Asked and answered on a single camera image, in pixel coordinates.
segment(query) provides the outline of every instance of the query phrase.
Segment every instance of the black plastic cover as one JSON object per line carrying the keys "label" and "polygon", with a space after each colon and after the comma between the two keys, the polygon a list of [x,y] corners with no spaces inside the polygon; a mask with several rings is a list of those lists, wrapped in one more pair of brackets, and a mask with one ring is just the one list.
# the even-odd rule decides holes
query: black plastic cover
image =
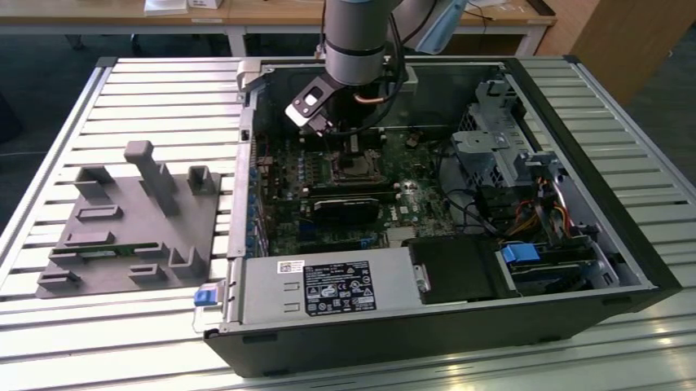
{"label": "black plastic cover", "polygon": [[496,242],[486,236],[450,235],[408,241],[412,263],[428,274],[430,290],[424,304],[484,301],[516,297],[509,290],[494,255]]}

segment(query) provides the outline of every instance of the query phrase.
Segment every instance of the table leg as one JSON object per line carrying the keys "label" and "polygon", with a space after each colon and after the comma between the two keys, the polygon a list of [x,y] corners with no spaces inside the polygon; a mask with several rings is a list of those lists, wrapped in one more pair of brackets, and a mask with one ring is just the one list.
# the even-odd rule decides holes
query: table leg
{"label": "table leg", "polygon": [[536,49],[540,47],[544,33],[547,32],[548,26],[529,26],[529,30],[523,37],[520,46],[517,47],[517,53],[515,55],[529,56],[535,55]]}
{"label": "table leg", "polygon": [[243,42],[243,32],[235,29],[227,30],[227,40],[230,41],[230,50],[233,57],[246,57],[247,46]]}
{"label": "table leg", "polygon": [[70,34],[66,35],[67,42],[70,43],[70,46],[74,48],[74,51],[82,51],[84,49],[83,45],[83,36]]}

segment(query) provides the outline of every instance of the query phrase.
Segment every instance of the white sticker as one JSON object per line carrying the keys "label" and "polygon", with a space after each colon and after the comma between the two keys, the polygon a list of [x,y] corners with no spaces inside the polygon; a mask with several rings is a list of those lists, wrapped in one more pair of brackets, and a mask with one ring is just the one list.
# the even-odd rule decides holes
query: white sticker
{"label": "white sticker", "polygon": [[114,251],[94,251],[91,253],[80,253],[83,258],[98,258],[98,257],[115,257],[116,252]]}
{"label": "white sticker", "polygon": [[278,261],[278,274],[301,273],[305,267],[305,261]]}
{"label": "white sticker", "polygon": [[222,23],[222,19],[214,19],[214,18],[191,19],[191,23]]}

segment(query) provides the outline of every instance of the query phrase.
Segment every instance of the copper pipe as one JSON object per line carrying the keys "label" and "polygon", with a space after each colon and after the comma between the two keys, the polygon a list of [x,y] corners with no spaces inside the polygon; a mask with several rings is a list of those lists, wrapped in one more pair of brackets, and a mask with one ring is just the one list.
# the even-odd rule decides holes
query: copper pipe
{"label": "copper pipe", "polygon": [[381,104],[385,101],[385,98],[364,98],[358,94],[354,94],[353,97],[360,104]]}

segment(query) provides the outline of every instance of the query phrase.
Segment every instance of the blue latch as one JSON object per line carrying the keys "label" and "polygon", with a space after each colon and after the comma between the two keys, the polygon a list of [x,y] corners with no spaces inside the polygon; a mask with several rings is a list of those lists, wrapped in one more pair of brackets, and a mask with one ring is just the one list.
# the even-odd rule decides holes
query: blue latch
{"label": "blue latch", "polygon": [[503,258],[507,263],[535,262],[540,260],[540,253],[531,243],[508,244],[503,249]]}
{"label": "blue latch", "polygon": [[218,305],[218,284],[206,283],[201,286],[194,295],[194,305],[197,307]]}

